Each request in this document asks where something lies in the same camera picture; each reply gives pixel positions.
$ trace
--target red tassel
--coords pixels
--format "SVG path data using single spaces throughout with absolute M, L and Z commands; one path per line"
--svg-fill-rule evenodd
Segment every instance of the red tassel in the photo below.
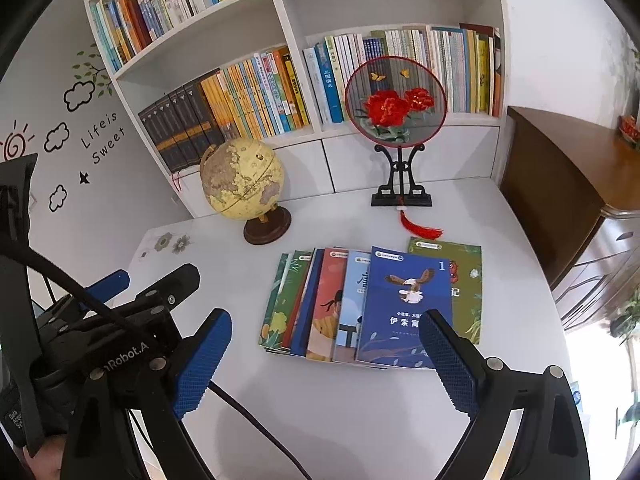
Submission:
M 411 222 L 403 210 L 400 210 L 400 222 L 402 225 L 414 235 L 427 240 L 435 240 L 442 236 L 442 229 L 434 229 L 433 227 L 422 227 Z

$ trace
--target fan stand base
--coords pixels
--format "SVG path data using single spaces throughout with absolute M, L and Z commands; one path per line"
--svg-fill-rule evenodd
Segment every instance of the fan stand base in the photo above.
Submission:
M 244 224 L 244 239 L 251 245 L 265 245 L 276 241 L 291 225 L 291 213 L 277 205 L 263 216 Z
M 372 206 L 433 206 L 433 203 L 431 203 L 431 195 L 426 192 L 424 186 L 415 183 L 414 173 L 411 168 L 415 154 L 424 151 L 424 144 L 414 146 L 407 161 L 402 160 L 402 148 L 400 146 L 398 146 L 398 160 L 393 160 L 388 149 L 381 144 L 376 144 L 374 150 L 384 153 L 386 159 L 389 161 L 389 180 L 386 184 L 378 188 L 377 193 L 371 196 Z M 394 189 L 394 177 L 396 173 L 398 174 L 400 193 L 396 193 Z M 404 192 L 405 173 L 407 173 L 409 180 L 409 189 L 407 192 Z

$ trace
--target cabinet top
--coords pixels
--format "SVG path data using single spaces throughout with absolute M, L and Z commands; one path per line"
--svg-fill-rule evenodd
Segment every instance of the cabinet top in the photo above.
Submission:
M 508 115 L 527 121 L 551 140 L 609 208 L 640 211 L 640 152 L 616 130 L 533 108 L 509 107 Z

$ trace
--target red flower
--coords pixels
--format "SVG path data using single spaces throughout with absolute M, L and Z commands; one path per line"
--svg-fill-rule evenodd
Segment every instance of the red flower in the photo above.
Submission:
M 369 119 L 376 126 L 402 126 L 404 117 L 409 113 L 407 101 L 400 98 L 395 90 L 378 90 L 364 103 Z
M 411 110 L 414 112 L 421 112 L 435 105 L 433 97 L 431 97 L 429 91 L 425 88 L 414 88 L 412 90 L 407 90 L 404 93 L 404 98 L 409 101 Z

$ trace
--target round fan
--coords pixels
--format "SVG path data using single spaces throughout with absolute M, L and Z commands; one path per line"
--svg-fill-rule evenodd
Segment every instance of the round fan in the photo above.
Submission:
M 351 122 L 364 136 L 391 148 L 417 146 L 444 124 L 447 98 L 423 65 L 398 56 L 368 60 L 353 73 L 344 97 Z

